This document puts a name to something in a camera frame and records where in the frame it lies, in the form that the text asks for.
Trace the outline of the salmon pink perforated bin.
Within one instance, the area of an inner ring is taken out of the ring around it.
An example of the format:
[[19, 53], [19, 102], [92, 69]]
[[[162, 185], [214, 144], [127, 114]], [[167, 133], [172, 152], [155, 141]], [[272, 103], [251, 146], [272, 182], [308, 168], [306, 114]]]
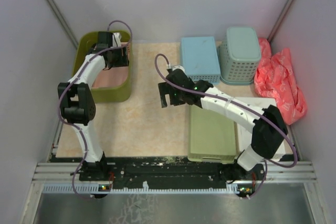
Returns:
[[126, 81], [128, 73], [129, 66], [116, 67], [106, 70], [104, 63], [104, 68], [99, 71], [97, 77], [92, 84], [92, 89], [115, 88]]

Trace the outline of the olive green tub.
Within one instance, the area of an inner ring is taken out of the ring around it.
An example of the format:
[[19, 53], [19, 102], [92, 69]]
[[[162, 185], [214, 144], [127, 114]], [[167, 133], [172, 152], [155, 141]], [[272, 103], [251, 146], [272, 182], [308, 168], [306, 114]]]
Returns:
[[[89, 32], [82, 36], [79, 41], [75, 61], [72, 68], [72, 74], [76, 74], [85, 60], [85, 56], [91, 46], [98, 40], [98, 32]], [[131, 95], [132, 81], [131, 72], [133, 64], [132, 44], [128, 45], [129, 51], [129, 73], [126, 81], [115, 88], [98, 88], [91, 89], [91, 93], [95, 103], [110, 103], [126, 101]]]

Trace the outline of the light blue perforated bin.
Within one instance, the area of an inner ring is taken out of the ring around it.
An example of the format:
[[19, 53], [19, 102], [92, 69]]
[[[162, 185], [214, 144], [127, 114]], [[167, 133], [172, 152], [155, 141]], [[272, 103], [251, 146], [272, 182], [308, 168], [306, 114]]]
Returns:
[[180, 65], [194, 82], [219, 84], [221, 70], [214, 37], [181, 38]]

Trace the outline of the light green perforated bin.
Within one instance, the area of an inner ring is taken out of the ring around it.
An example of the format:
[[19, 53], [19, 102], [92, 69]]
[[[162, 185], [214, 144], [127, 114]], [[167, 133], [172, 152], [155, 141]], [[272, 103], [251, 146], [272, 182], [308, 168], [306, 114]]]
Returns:
[[188, 160], [231, 164], [237, 154], [234, 121], [216, 112], [191, 106]]

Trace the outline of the pale green perforated basket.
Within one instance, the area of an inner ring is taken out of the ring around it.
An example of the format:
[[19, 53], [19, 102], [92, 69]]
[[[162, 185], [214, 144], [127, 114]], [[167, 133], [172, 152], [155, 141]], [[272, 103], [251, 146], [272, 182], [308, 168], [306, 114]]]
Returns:
[[227, 28], [217, 47], [221, 81], [227, 85], [250, 85], [261, 60], [257, 33], [247, 26]]

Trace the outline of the white plastic bin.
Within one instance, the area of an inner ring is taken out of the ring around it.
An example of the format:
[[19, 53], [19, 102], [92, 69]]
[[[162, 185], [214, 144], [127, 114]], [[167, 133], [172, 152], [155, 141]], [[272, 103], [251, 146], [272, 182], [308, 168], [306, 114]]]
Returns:
[[[255, 106], [259, 108], [267, 109], [270, 105], [277, 106], [276, 100], [274, 98], [261, 98], [261, 97], [237, 97], [240, 103], [249, 104], [250, 106]], [[262, 126], [266, 126], [267, 130], [271, 130], [271, 133], [279, 133], [270, 126], [267, 122], [263, 119], [260, 120]], [[235, 124], [236, 126], [236, 138], [237, 138], [237, 147], [240, 152], [244, 151], [250, 144], [253, 139], [253, 134], [246, 130], [242, 125]], [[282, 157], [286, 154], [286, 141], [283, 141], [282, 144], [277, 149], [276, 153], [274, 154], [272, 160], [275, 162], [279, 162]]]

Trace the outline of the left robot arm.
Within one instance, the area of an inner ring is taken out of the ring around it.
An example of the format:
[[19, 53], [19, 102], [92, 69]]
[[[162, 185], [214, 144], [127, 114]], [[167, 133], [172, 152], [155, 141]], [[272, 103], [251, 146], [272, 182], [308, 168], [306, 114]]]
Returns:
[[96, 104], [91, 88], [101, 71], [128, 65], [128, 44], [122, 42], [121, 33], [100, 31], [74, 76], [57, 87], [58, 115], [63, 123], [74, 129], [83, 151], [83, 160], [77, 169], [83, 177], [103, 180], [109, 174], [94, 129]]

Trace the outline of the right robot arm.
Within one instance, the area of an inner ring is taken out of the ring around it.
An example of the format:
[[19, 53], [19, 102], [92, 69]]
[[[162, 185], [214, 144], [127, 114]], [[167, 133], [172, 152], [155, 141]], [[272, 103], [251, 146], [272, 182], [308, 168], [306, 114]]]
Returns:
[[242, 180], [264, 159], [272, 159], [287, 137], [288, 130], [279, 109], [261, 108], [232, 98], [205, 80], [194, 82], [181, 68], [168, 70], [166, 80], [158, 84], [161, 106], [195, 105], [227, 117], [251, 133], [251, 143], [236, 160], [235, 175]]

